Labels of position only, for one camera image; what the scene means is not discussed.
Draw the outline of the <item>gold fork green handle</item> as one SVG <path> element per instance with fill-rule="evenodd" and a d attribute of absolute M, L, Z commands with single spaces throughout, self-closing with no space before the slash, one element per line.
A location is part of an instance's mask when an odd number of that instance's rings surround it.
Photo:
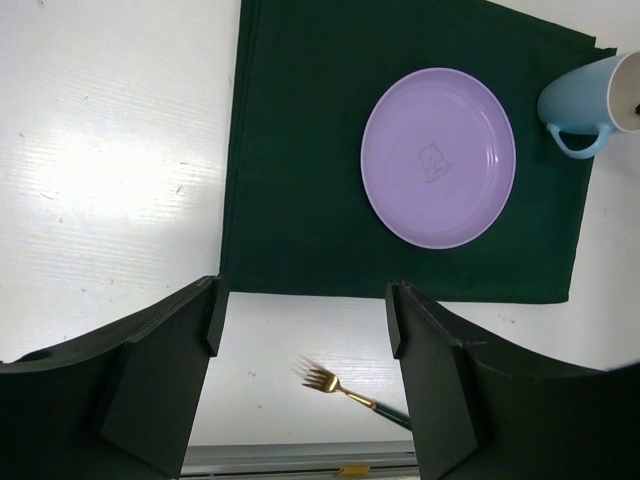
<path fill-rule="evenodd" d="M 318 362 L 298 356 L 294 363 L 294 371 L 300 376 L 302 386 L 325 394 L 343 395 L 402 429 L 412 431 L 411 420 L 407 413 L 345 388 L 337 374 Z"/>

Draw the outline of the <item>dark green cloth placemat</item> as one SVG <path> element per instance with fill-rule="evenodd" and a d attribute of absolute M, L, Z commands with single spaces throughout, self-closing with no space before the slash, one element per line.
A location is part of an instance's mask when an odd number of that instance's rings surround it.
<path fill-rule="evenodd" d="M 233 290 L 380 298 L 392 280 L 454 302 L 568 299 L 592 164 L 536 114 L 551 81 L 613 56 L 594 37 L 487 1 L 245 1 L 220 271 Z M 413 71 L 464 71 L 511 122 L 515 182 L 486 233 L 451 250 L 377 218 L 359 150 L 375 102 Z"/>

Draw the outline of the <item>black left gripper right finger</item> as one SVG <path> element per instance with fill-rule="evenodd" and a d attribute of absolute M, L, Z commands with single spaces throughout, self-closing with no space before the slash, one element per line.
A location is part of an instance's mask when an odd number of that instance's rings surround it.
<path fill-rule="evenodd" d="M 447 310 L 417 287 L 385 296 L 424 479 L 635 479 L 639 368 L 553 359 Z"/>

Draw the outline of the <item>light blue mug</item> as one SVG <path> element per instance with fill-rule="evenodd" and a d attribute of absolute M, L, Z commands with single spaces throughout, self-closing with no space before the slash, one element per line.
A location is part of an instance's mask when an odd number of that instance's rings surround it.
<path fill-rule="evenodd" d="M 639 131 L 639 53 L 630 52 L 581 66 L 547 85 L 537 113 L 560 150 L 573 159 L 592 158 L 611 135 Z M 569 148 L 563 133 L 593 135 L 581 150 Z"/>

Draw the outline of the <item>lilac plastic plate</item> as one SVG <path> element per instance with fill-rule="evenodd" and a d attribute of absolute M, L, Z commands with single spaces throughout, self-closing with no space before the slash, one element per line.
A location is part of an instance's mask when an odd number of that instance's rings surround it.
<path fill-rule="evenodd" d="M 427 68 L 376 102 L 360 149 L 364 190 L 394 235 L 425 249 L 468 244 L 502 213 L 517 164 L 509 118 L 471 75 Z"/>

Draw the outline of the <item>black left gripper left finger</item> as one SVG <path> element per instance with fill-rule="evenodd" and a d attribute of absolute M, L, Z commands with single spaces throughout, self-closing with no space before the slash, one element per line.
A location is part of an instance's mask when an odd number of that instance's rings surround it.
<path fill-rule="evenodd" d="M 1 367 L 5 479 L 176 479 L 229 288 L 206 276 Z"/>

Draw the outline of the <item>aluminium front table rail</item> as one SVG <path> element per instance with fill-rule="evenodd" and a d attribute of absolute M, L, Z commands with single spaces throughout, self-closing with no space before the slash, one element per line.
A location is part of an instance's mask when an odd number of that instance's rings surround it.
<path fill-rule="evenodd" d="M 193 446 L 182 479 L 418 479 L 413 443 Z"/>

